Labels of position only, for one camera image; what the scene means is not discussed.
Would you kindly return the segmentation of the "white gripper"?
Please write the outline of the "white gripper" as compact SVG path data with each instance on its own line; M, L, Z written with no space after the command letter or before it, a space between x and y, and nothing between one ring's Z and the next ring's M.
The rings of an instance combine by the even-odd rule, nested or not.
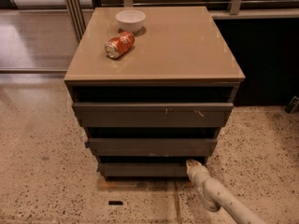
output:
M209 171L205 166L201 166L199 161L187 159L186 166L188 168L188 177L195 186L202 186L203 183L210 178Z

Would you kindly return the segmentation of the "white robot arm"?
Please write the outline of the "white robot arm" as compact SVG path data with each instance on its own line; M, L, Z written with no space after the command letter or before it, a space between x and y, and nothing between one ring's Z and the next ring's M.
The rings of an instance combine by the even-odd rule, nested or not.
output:
M197 188L206 210L217 212L223 208L236 224L266 224L266 222L240 202L208 169L196 160L186 160L187 175Z

